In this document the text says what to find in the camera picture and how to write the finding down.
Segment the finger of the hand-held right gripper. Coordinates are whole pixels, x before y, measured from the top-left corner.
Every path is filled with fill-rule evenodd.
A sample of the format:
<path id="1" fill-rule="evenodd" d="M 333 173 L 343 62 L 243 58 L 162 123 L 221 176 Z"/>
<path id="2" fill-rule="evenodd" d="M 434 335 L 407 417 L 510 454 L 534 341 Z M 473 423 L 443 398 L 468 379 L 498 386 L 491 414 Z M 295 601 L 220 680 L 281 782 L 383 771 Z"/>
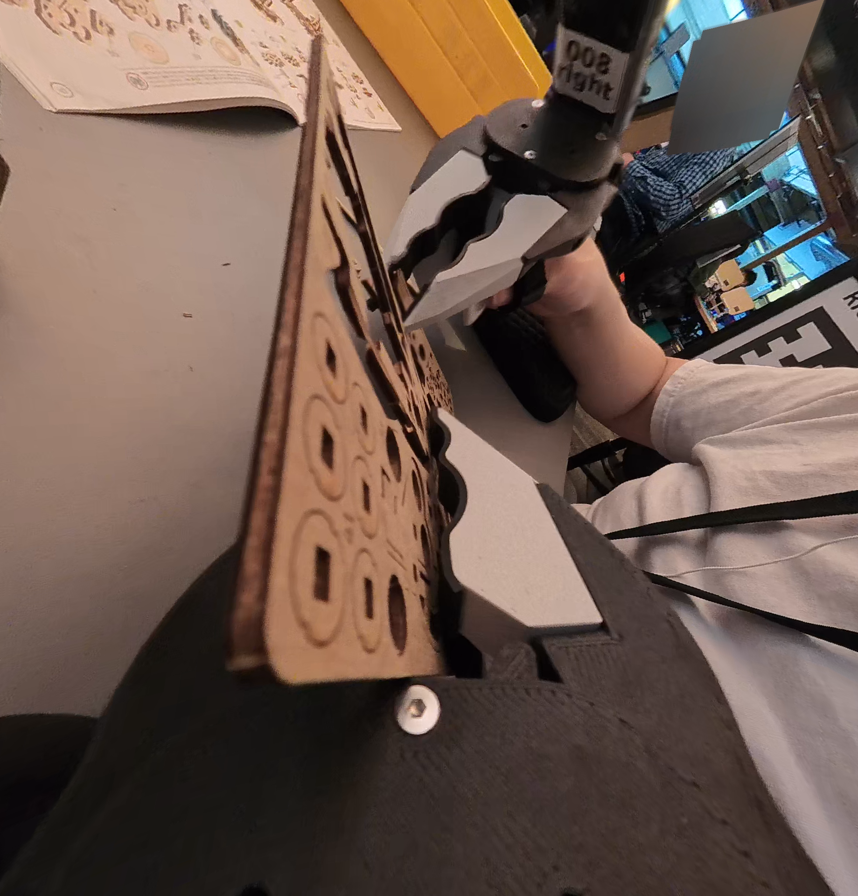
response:
<path id="1" fill-rule="evenodd" d="M 461 258 L 436 274 L 404 319 L 406 330 L 449 319 L 511 287 L 524 257 L 567 213 L 551 196 L 517 195 L 502 209 L 498 226 L 469 242 Z"/>
<path id="2" fill-rule="evenodd" d="M 440 247 L 457 205 L 478 196 L 490 183 L 485 162 L 457 151 L 406 198 L 386 241 L 389 270 L 412 272 Z"/>

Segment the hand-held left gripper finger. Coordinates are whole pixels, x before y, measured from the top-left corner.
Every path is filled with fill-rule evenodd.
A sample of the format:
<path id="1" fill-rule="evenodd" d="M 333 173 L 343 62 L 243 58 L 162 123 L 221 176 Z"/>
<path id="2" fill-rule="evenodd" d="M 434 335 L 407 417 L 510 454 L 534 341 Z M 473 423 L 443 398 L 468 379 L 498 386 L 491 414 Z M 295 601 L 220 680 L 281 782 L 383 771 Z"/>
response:
<path id="1" fill-rule="evenodd" d="M 432 413 L 439 561 L 453 627 L 483 654 L 602 633 L 603 618 L 539 484 L 450 412 Z"/>

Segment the laser-cut wooden parts sheet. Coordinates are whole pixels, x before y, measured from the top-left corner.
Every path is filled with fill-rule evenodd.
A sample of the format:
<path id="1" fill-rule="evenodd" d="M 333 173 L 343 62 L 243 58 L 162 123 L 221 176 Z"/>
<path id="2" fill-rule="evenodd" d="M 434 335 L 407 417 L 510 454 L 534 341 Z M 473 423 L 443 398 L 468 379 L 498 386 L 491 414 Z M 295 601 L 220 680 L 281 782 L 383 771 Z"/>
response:
<path id="1" fill-rule="evenodd" d="M 327 42 L 311 43 L 227 666 L 288 685 L 445 674 L 433 412 L 453 411 L 371 223 Z"/>

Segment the person's right forearm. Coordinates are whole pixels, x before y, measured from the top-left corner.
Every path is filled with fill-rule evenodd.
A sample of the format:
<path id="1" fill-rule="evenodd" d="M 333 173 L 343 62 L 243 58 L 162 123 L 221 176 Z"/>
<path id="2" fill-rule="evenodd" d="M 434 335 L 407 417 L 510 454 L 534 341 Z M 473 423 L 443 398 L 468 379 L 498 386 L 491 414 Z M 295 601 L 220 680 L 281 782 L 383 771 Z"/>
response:
<path id="1" fill-rule="evenodd" d="M 629 319 L 620 299 L 549 319 L 545 328 L 577 382 L 585 413 L 614 434 L 653 447 L 658 397 L 685 360 L 667 356 Z"/>

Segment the person's right hand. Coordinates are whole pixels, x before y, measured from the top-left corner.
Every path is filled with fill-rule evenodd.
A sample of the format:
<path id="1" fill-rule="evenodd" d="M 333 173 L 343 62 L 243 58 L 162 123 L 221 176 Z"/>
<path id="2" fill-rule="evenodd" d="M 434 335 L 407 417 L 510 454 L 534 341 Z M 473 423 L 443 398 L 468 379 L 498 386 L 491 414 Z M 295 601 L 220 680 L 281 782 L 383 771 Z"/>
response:
<path id="1" fill-rule="evenodd" d="M 567 331 L 601 337 L 630 325 L 620 294 L 593 238 L 568 254 L 544 261 L 545 285 L 533 302 L 520 308 L 538 319 L 553 335 Z"/>

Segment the yellow plastic bin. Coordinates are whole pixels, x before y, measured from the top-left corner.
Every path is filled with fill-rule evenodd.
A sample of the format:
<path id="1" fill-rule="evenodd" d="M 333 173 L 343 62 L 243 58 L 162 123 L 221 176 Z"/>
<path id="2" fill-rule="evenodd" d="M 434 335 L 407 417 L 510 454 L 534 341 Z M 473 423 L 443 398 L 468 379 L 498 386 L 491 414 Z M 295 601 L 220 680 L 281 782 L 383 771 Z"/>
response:
<path id="1" fill-rule="evenodd" d="M 364 37 L 439 138 L 551 74 L 507 1 L 344 1 Z"/>

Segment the illustrated instruction booklet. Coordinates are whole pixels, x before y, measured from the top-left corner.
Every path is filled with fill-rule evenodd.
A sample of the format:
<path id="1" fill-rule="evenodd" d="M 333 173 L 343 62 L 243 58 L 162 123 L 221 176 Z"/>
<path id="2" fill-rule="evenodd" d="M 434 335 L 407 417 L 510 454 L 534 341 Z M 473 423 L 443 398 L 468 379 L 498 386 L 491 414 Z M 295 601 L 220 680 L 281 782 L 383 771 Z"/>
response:
<path id="1" fill-rule="evenodd" d="M 310 1 L 0 1 L 0 60 L 56 113 L 264 106 L 302 125 L 317 37 L 345 125 L 399 132 Z"/>

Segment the framed marker sign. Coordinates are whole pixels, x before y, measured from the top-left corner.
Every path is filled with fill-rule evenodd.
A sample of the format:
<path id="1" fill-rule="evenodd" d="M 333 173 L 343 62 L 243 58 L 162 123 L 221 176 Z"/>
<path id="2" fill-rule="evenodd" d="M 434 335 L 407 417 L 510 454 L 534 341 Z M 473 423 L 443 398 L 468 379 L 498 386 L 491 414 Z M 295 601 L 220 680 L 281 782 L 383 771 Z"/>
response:
<path id="1" fill-rule="evenodd" d="M 858 280 L 848 278 L 700 357 L 716 364 L 858 368 Z"/>

